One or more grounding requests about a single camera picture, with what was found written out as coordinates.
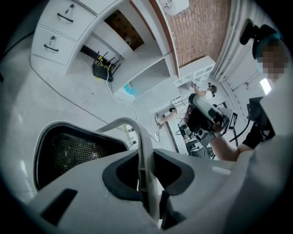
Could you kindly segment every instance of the brick wall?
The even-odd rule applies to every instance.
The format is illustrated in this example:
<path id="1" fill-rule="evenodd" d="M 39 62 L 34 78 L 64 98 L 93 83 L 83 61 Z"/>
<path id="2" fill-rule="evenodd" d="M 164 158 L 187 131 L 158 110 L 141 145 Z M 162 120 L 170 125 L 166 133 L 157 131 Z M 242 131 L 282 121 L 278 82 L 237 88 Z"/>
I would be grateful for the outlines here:
<path id="1" fill-rule="evenodd" d="M 167 16 L 179 67 L 209 55 L 217 61 L 230 16 L 231 0 L 189 0 L 190 7 Z"/>

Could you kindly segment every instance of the wire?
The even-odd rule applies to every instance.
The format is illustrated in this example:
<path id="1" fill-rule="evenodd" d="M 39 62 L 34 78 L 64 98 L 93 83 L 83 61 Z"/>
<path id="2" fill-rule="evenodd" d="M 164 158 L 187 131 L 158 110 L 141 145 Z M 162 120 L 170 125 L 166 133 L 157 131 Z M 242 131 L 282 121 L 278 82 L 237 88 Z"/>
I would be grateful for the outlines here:
<path id="1" fill-rule="evenodd" d="M 250 123 L 250 120 L 248 120 L 248 123 L 247 123 L 245 129 L 241 133 L 239 133 L 236 137 L 234 137 L 232 140 L 230 140 L 229 142 L 232 142 L 232 141 L 236 140 L 238 137 L 240 137 L 245 132 L 245 130 L 248 128 L 249 123 Z"/>
<path id="2" fill-rule="evenodd" d="M 64 98 L 65 100 L 67 100 L 68 102 L 70 102 L 71 104 L 75 105 L 76 107 L 80 108 L 81 110 L 85 111 L 86 113 L 90 114 L 91 116 L 94 116 L 95 118 L 97 118 L 98 120 L 104 122 L 105 124 L 109 124 L 107 121 L 104 121 L 103 119 L 101 119 L 100 117 L 94 115 L 93 113 L 89 112 L 87 109 L 81 107 L 80 105 L 74 103 L 73 101 L 71 101 L 70 99 L 68 99 L 67 97 L 65 97 L 64 95 L 62 95 L 61 93 L 59 93 L 52 85 L 50 85 L 45 79 L 43 79 L 43 77 L 41 77 L 41 75 L 33 68 L 32 63 L 31 63 L 31 55 L 29 56 L 29 65 L 30 68 L 36 73 L 36 75 L 47 85 L 49 86 L 55 93 L 57 93 L 60 97 Z M 125 132 L 125 130 L 117 127 L 117 129 L 119 129 L 120 131 Z M 157 141 L 151 134 L 149 134 L 149 136 L 151 138 L 153 138 L 155 140 L 156 143 L 159 143 L 161 140 L 160 137 L 160 130 L 158 130 L 158 132 L 155 133 L 158 137 L 159 140 Z"/>
<path id="3" fill-rule="evenodd" d="M 157 141 L 154 137 L 152 137 L 152 135 L 151 134 L 149 134 L 150 135 L 150 137 L 151 138 L 153 138 L 154 140 L 155 140 L 155 142 L 157 142 L 157 143 L 159 143 L 160 142 L 160 140 L 161 140 L 161 137 L 160 137 L 160 129 L 158 129 L 158 131 L 155 133 L 156 134 L 156 136 L 158 136 L 159 137 L 159 140 Z"/>
<path id="4" fill-rule="evenodd" d="M 134 113 L 135 113 L 135 115 L 136 115 L 136 119 L 135 119 L 135 121 L 136 121 L 136 120 L 137 120 L 137 114 L 136 114 L 135 109 L 134 109 L 132 106 L 130 106 L 130 105 L 128 105 L 128 104 L 126 104 L 126 103 L 124 103 L 124 102 L 122 102 L 122 101 L 118 101 L 118 100 L 116 100 L 115 98 L 113 98 L 113 96 L 112 96 L 112 94 L 111 94 L 111 92 L 110 92 L 110 89 L 109 89 L 109 86 L 108 86 L 108 80 L 109 80 L 109 69 L 110 69 L 111 65 L 112 65 L 112 63 L 110 64 L 110 66 L 109 66 L 108 69 L 107 69 L 107 74 L 108 74 L 108 76 L 107 76 L 107 80 L 106 80 L 106 87 L 107 87 L 107 89 L 108 89 L 108 92 L 109 92 L 111 98 L 112 98 L 114 101 L 116 101 L 116 102 L 118 102 L 118 103 L 122 103 L 122 104 L 124 104 L 124 105 L 127 105 L 127 106 L 129 106 L 130 108 L 133 109 L 133 111 L 134 111 Z"/>
<path id="5" fill-rule="evenodd" d="M 35 33 L 35 31 L 27 34 L 26 36 L 24 36 L 22 39 L 20 39 L 19 41 L 17 41 L 13 46 L 11 46 L 1 57 L 1 60 L 19 43 L 21 42 L 23 39 L 27 38 L 30 35 L 33 35 Z"/>
<path id="6" fill-rule="evenodd" d="M 29 33 L 29 34 L 27 34 L 26 36 L 24 36 L 22 39 L 20 39 L 18 42 L 16 42 L 10 49 L 8 49 L 6 52 L 5 52 L 5 54 L 2 56 L 2 58 L 1 58 L 1 60 L 19 43 L 19 42 L 21 42 L 23 39 L 25 39 L 25 38 L 27 38 L 28 36 L 30 36 L 30 35 L 32 35 L 32 34 L 34 34 L 34 32 L 35 31 L 33 31 L 33 32 L 31 32 L 31 33 Z M 106 87 L 107 87 L 107 89 L 108 89 L 108 92 L 109 92 L 109 94 L 111 95 L 111 92 L 110 92 L 110 90 L 109 90 L 109 87 L 108 87 L 108 79 L 109 79 L 109 68 L 111 67 L 111 65 L 112 65 L 112 63 L 110 64 L 110 66 L 108 67 L 108 70 L 107 70 L 107 73 L 108 73 L 108 77 L 107 77 L 107 82 L 106 82 Z M 33 66 L 32 66 L 32 63 L 31 63 L 31 55 L 29 55 L 29 66 L 30 66 L 30 68 L 34 71 L 34 73 L 38 76 L 38 78 L 40 78 L 47 86 L 49 86 L 56 94 L 58 94 L 60 97 L 62 97 L 63 99 L 65 99 L 65 100 L 67 100 L 68 102 L 70 102 L 72 105 L 74 105 L 74 106 L 76 106 L 77 108 L 80 108 L 81 110 L 83 110 L 83 111 L 85 111 L 86 113 L 88 113 L 89 115 L 91 115 L 91 116 L 93 116 L 93 117 L 95 117 L 96 119 L 98 119 L 98 120 L 100 120 L 100 121 L 102 121 L 103 123 L 105 123 L 105 124 L 109 124 L 107 121 L 105 121 L 105 120 L 103 120 L 103 119 L 101 119 L 100 117 L 98 117 L 98 116 L 96 116 L 95 114 L 93 114 L 93 113 L 91 113 L 91 112 L 89 112 L 87 109 L 85 109 L 85 108 L 83 108 L 83 107 L 81 107 L 80 105 L 78 105 L 78 104 L 76 104 L 75 102 L 73 102 L 72 100 L 70 100 L 69 98 L 67 98 L 67 97 L 65 97 L 64 95 L 62 95 L 61 93 L 59 93 L 52 85 L 50 85 L 34 68 L 33 68 Z M 116 101 L 116 102 L 119 102 L 119 103 L 122 103 L 122 104 L 125 104 L 125 105 L 127 105 L 127 106 L 129 106 L 128 104 L 126 104 L 126 103 L 123 103 L 123 102 L 121 102 L 121 101 L 117 101 L 117 100 L 115 100 L 113 97 L 112 97 L 112 99 L 114 100 L 114 101 Z M 135 120 L 137 120 L 137 114 L 136 114 L 136 111 L 135 111 L 135 109 L 132 107 L 132 106 L 129 106 L 129 107 L 131 107 L 133 110 L 134 110 L 134 113 L 135 113 L 135 115 L 136 115 L 136 119 Z M 120 131 L 123 131 L 123 132 L 125 132 L 125 130 L 123 130 L 123 129 L 121 129 L 121 128 L 119 128 L 119 127 L 117 127 L 117 129 L 119 129 Z M 151 134 L 149 134 L 150 135 L 150 137 L 151 138 L 153 138 L 157 143 L 159 143 L 160 142 L 160 140 L 161 140 L 161 138 L 160 138 L 160 129 L 158 130 L 158 132 L 156 132 L 155 133 L 158 137 L 159 137 L 159 140 L 157 141 Z"/>

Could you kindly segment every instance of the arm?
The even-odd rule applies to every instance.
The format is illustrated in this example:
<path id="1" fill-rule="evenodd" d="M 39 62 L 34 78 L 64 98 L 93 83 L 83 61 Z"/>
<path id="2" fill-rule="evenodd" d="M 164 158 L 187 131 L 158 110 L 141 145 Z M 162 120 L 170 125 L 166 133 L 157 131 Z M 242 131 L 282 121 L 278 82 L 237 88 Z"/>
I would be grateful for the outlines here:
<path id="1" fill-rule="evenodd" d="M 212 150 L 215 155 L 224 161 L 237 161 L 239 155 L 247 150 L 252 150 L 245 144 L 241 144 L 238 147 L 228 142 L 223 137 L 216 137 L 210 142 Z"/>
<path id="2" fill-rule="evenodd" d="M 195 85 L 193 85 L 193 89 L 194 89 L 195 94 L 197 94 L 199 96 L 206 95 L 206 91 L 199 91 L 198 88 Z"/>
<path id="3" fill-rule="evenodd" d="M 244 142 L 236 147 L 222 137 L 214 138 L 210 144 L 215 155 L 220 160 L 236 161 L 239 155 L 247 150 L 253 150 L 261 142 L 260 129 L 253 124 Z"/>

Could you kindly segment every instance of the light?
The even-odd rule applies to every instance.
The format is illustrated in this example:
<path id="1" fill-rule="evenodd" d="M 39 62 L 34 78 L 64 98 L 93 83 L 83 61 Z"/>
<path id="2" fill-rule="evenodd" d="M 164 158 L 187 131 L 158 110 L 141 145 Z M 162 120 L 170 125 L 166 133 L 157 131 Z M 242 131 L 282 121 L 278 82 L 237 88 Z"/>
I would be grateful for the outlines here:
<path id="1" fill-rule="evenodd" d="M 260 85 L 262 86 L 262 89 L 264 90 L 265 95 L 267 95 L 271 91 L 271 86 L 267 78 L 264 78 L 263 80 L 261 80 Z"/>

